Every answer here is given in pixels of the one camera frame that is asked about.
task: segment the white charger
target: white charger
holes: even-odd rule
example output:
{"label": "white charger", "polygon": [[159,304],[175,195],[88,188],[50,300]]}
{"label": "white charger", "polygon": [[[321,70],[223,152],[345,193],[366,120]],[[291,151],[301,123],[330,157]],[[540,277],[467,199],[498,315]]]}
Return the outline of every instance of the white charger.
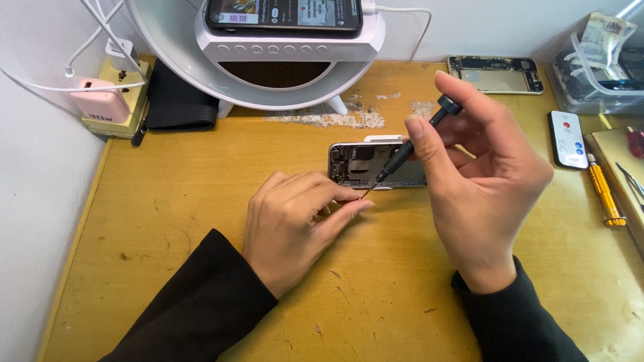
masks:
{"label": "white charger", "polygon": [[[131,41],[117,38],[118,41],[121,43],[123,46],[123,49],[129,54],[132,59],[136,60],[138,63],[138,55],[137,51],[134,49],[134,44],[132,44]],[[112,61],[112,66],[114,69],[118,69],[121,71],[138,71],[136,67],[134,67],[134,64],[129,61],[128,57],[121,53],[121,51],[118,49],[118,46],[112,41],[112,39],[108,39],[108,43],[105,44],[105,52],[109,55],[109,59]]]}

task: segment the yellow screwdriver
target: yellow screwdriver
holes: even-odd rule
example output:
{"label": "yellow screwdriver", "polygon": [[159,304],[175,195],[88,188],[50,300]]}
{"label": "yellow screwdriver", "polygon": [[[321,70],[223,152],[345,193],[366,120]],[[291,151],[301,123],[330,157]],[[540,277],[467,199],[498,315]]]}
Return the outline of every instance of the yellow screwdriver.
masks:
{"label": "yellow screwdriver", "polygon": [[604,223],[606,226],[626,225],[626,218],[620,217],[617,206],[615,206],[615,202],[612,200],[611,190],[608,188],[606,178],[604,178],[601,168],[595,160],[595,156],[589,153],[587,157],[589,163],[588,173],[591,175],[592,184],[595,186],[595,191],[600,196],[601,203],[608,216],[608,219],[604,220]]}

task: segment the lamp leg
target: lamp leg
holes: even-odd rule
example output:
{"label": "lamp leg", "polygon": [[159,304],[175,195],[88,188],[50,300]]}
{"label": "lamp leg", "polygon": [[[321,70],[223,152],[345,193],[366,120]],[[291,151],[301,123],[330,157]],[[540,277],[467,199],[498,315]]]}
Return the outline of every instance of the lamp leg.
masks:
{"label": "lamp leg", "polygon": [[219,107],[217,109],[217,119],[222,119],[228,117],[228,113],[231,112],[232,107],[234,106],[233,103],[230,103],[226,100],[220,99],[219,100]]}
{"label": "lamp leg", "polygon": [[331,108],[334,109],[334,111],[336,111],[340,115],[346,115],[347,113],[349,113],[349,110],[346,108],[345,103],[342,101],[342,98],[340,98],[339,95],[336,95],[335,97],[329,99],[327,103],[329,106],[331,106]]}

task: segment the hand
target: hand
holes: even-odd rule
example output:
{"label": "hand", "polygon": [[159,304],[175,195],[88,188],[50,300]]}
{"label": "hand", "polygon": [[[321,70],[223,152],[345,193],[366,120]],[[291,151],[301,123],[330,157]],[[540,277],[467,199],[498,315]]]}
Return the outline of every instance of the hand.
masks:
{"label": "hand", "polygon": [[516,278],[512,245],[554,171],[508,107],[444,72],[435,83],[464,111],[436,129],[415,116],[405,126],[425,170],[436,231],[472,292],[499,291]]}
{"label": "hand", "polygon": [[[287,177],[273,173],[248,204],[241,255],[279,299],[295,287],[336,236],[374,205],[319,172]],[[348,202],[324,220],[331,201]]]}

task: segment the person's left hand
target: person's left hand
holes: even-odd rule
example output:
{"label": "person's left hand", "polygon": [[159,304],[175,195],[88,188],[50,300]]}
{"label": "person's left hand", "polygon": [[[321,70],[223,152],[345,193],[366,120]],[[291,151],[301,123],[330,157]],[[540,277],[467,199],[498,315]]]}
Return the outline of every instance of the person's left hand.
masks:
{"label": "person's left hand", "polygon": [[[374,205],[360,192],[319,172],[288,177],[273,173],[248,204],[241,255],[279,299],[295,287],[336,236]],[[331,201],[348,202],[319,221]]]}

